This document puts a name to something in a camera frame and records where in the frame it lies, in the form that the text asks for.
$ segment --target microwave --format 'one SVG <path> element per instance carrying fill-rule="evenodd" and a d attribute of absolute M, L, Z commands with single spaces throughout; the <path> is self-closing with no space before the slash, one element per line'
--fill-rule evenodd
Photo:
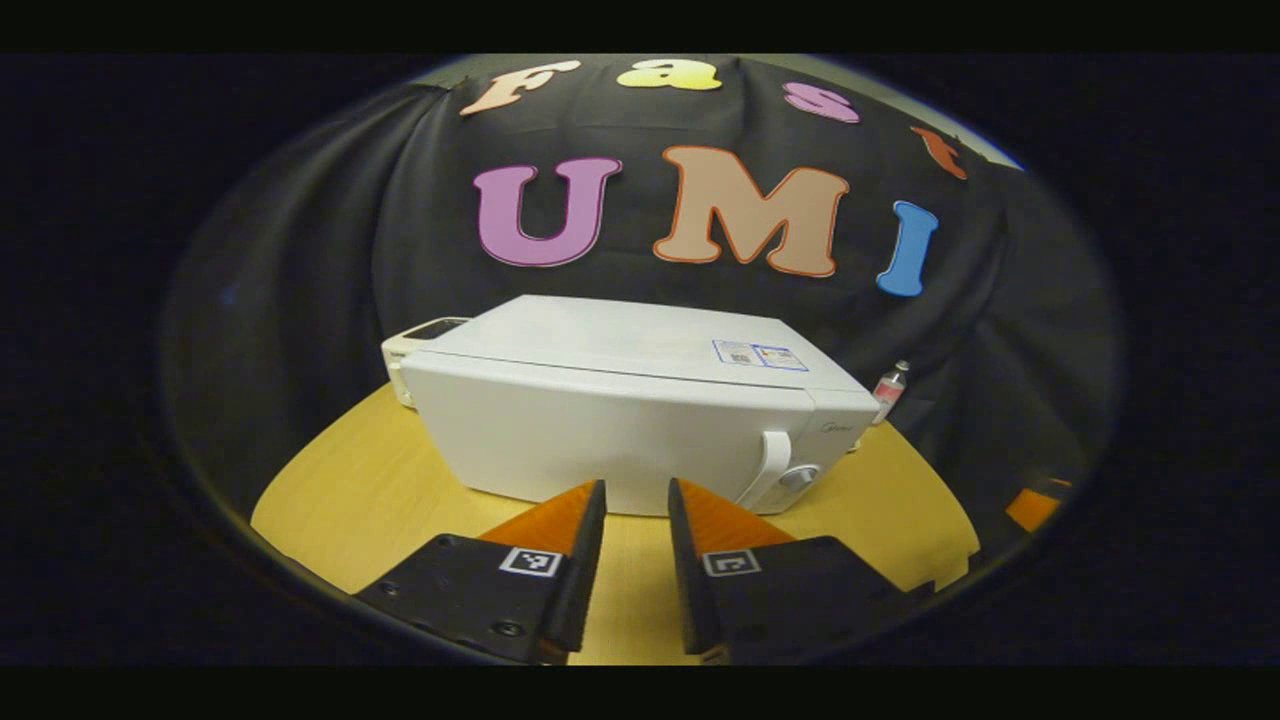
<path fill-rule="evenodd" d="M 530 502 L 603 479 L 609 512 L 666 516 L 684 478 L 782 512 L 879 411 L 773 318 L 525 295 L 428 325 L 398 373 L 440 456 L 463 486 Z"/>

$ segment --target yellow table top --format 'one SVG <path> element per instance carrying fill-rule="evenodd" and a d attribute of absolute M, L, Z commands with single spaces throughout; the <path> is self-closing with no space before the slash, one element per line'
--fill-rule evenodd
<path fill-rule="evenodd" d="M 297 455 L 251 525 L 282 553 L 357 593 L 440 533 L 476 537 L 532 503 L 472 491 L 449 473 L 417 413 L 383 386 Z M 955 496 L 888 423 L 869 428 L 771 523 L 833 536 L 899 589 L 969 571 L 978 536 Z M 608 515 L 582 651 L 571 665 L 694 665 L 680 637 L 666 518 Z"/>

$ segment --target black fabric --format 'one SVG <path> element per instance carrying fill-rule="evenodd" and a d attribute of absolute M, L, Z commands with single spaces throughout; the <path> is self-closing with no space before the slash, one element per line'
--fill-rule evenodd
<path fill-rule="evenodd" d="M 776 316 L 868 387 L 911 361 L 892 421 L 986 544 L 1015 537 L 1002 510 L 1028 475 L 1085 477 L 1114 421 L 1117 324 L 1088 233 L 1034 178 L 946 137 L 968 172 L 955 178 L 911 131 L 927 127 L 919 119 L 772 65 L 699 56 L 723 82 L 700 92 L 618 85 L 644 56 L 579 59 L 518 104 L 468 117 L 458 110 L 492 78 L 392 88 L 279 152 L 204 227 L 173 283 L 165 383 L 192 461 L 234 507 L 250 514 L 306 442 L 387 382 L 384 337 L 521 293 Z M 790 106 L 782 85 L 796 81 L 841 92 L 861 122 Z M 735 152 L 765 193 L 797 167 L 845 178 L 836 273 L 785 274 L 764 254 L 658 259 L 676 208 L 678 172 L 662 155 L 673 145 Z M 545 237 L 564 222 L 554 168 L 585 156 L 623 165 L 590 252 L 521 268 L 484 251 L 477 174 L 536 167 L 521 222 Z M 876 287 L 900 200 L 940 220 L 916 297 Z"/>

